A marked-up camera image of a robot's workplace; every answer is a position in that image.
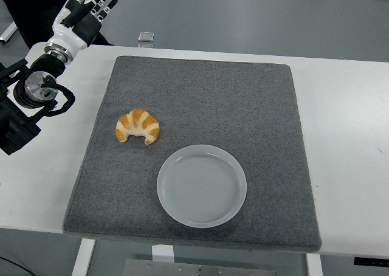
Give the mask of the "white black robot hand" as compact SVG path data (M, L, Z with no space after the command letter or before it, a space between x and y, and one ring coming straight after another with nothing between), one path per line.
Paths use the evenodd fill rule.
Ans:
M89 47L116 3L117 0L67 0L55 18L53 37L48 43L65 48L72 55Z

